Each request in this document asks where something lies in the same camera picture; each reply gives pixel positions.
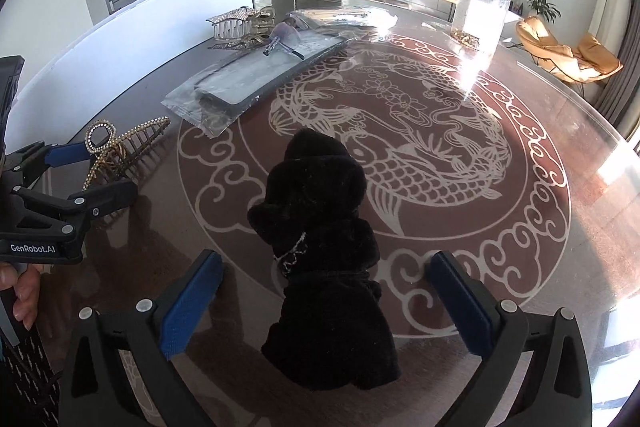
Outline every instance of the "glass tabletop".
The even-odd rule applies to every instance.
[[[169,115],[132,209],[87,234],[86,259],[43,279],[38,327],[60,368],[79,309],[124,309],[153,298],[203,248],[228,264],[185,354],[173,360],[217,425],[431,426],[478,367],[452,327],[424,264],[451,250],[496,298],[527,312],[571,309],[588,357],[593,425],[615,416],[640,378],[640,159],[589,105],[523,55],[499,47],[490,64],[467,57],[446,22],[369,0],[255,0],[280,18],[294,9],[375,6],[398,20],[260,100],[218,139],[168,113],[174,87],[225,52],[208,42],[174,58],[96,118],[124,132]],[[380,305],[402,377],[361,391],[313,393],[260,353],[286,283],[246,211],[299,128],[339,139],[368,182],[360,216],[375,234]],[[84,133],[78,134],[81,139]],[[68,194],[82,168],[52,172]],[[492,425],[503,420],[523,355]],[[136,395],[152,422],[140,376]]]

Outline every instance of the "human hand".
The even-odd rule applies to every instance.
[[[26,330],[31,330],[38,316],[40,297],[40,274],[42,264],[30,264],[27,271],[18,276],[13,266],[0,263],[0,291],[14,288],[17,297],[14,303],[14,317],[22,322]]]

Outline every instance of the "metal bolt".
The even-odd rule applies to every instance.
[[[138,304],[136,304],[136,309],[142,313],[148,312],[153,307],[154,303],[151,299],[142,299],[142,301],[139,301]]]
[[[80,313],[78,314],[78,317],[80,317],[81,320],[85,321],[93,314],[94,311],[91,308],[82,308],[80,310]]]
[[[562,318],[568,320],[568,321],[572,321],[574,320],[574,312],[572,312],[569,308],[562,308],[560,310],[560,314],[562,315]]]
[[[518,305],[515,302],[506,299],[500,303],[500,308],[507,313],[515,313],[518,309]]]

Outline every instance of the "orange chair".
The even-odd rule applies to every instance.
[[[516,24],[516,32],[535,63],[563,82],[606,80],[623,68],[618,58],[590,33],[577,48],[571,48],[560,44],[537,17]]]

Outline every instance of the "black velvet doll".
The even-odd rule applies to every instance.
[[[358,218],[367,182],[337,140],[303,129],[267,179],[248,219],[289,280],[264,356],[311,390],[352,383],[372,389],[400,375],[393,337],[367,269],[380,258]]]

